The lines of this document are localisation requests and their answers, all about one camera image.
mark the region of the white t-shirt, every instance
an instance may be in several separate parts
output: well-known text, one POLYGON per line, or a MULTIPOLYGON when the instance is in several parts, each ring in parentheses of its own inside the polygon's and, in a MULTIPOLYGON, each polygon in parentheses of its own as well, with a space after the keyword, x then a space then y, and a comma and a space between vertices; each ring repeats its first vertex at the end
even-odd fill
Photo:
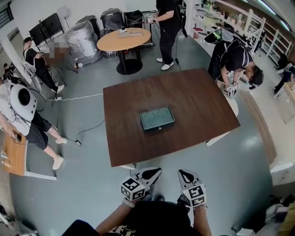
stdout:
POLYGON ((27 135, 30 130, 31 123, 23 121, 9 106, 10 87, 14 85, 11 82, 0 85, 0 112, 5 118, 14 125, 14 127, 23 135, 27 135))

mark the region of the gray floor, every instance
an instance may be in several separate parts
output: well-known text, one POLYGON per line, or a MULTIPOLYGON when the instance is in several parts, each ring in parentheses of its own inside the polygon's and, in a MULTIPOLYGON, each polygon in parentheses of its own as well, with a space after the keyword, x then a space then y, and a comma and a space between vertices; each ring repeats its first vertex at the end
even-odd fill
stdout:
MULTIPOLYGON (((161 64, 155 61, 160 51, 158 40, 154 39, 157 46, 142 50, 140 72, 120 75, 116 72, 117 58, 102 59, 81 68, 77 75, 66 72, 68 87, 62 92, 63 97, 96 94, 110 85, 163 73, 161 64)), ((178 58, 183 70, 207 68, 210 61, 209 55, 194 40, 183 38, 178 42, 178 58)), ((177 70, 178 66, 174 65, 169 72, 177 70)), ((263 207, 272 190, 261 137, 244 102, 238 95, 236 100, 242 126, 213 146, 203 143, 138 164, 138 168, 160 166, 163 169, 155 191, 161 192, 168 201, 176 201, 180 195, 179 169, 198 172, 206 185, 207 213, 213 235, 234 235, 230 228, 263 207)), ((54 107, 39 101, 39 107, 45 107, 41 115, 71 139, 104 119, 102 96, 58 101, 54 107)), ((129 171, 111 168, 105 125, 82 134, 79 140, 82 147, 73 142, 57 147, 50 139, 52 146, 65 157, 63 166, 56 172, 57 181, 11 175, 16 215, 35 227, 41 236, 59 236, 78 218, 95 227, 122 200, 119 184, 129 171)), ((52 160, 35 146, 28 148, 27 165, 32 171, 54 174, 52 160)))

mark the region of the black cap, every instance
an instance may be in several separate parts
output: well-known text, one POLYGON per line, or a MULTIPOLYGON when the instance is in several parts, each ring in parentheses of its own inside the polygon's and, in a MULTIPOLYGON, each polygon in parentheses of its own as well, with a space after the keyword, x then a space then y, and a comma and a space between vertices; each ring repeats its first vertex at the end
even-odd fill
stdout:
POLYGON ((264 80, 263 71, 258 66, 255 66, 254 74, 252 79, 249 81, 249 84, 252 86, 258 87, 263 83, 263 80, 264 80))
POLYGON ((27 38, 24 39, 23 44, 25 44, 27 42, 30 42, 30 41, 32 41, 32 38, 31 37, 27 37, 27 38))

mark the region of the round table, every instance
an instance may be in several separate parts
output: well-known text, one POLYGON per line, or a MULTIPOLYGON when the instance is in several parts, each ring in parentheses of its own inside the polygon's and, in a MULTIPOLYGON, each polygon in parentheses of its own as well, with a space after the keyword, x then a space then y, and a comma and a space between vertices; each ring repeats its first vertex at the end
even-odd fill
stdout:
POLYGON ((117 51, 120 58, 120 63, 117 66, 117 72, 122 75, 134 74, 142 68, 140 51, 138 46, 144 44, 151 38, 151 33, 142 28, 127 28, 127 32, 142 32, 141 36, 131 36, 126 38, 118 38, 119 30, 111 32, 103 36, 97 42, 97 47, 101 51, 117 51), (137 59, 125 60, 123 50, 136 48, 137 59))

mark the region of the ceiling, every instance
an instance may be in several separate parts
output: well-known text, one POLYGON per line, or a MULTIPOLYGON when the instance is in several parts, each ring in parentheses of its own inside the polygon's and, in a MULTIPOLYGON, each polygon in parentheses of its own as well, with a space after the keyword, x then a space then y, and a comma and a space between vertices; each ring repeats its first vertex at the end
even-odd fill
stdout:
POLYGON ((248 0, 249 4, 263 10, 280 22, 284 19, 293 32, 295 32, 295 0, 263 0, 279 17, 274 16, 257 0, 248 0))

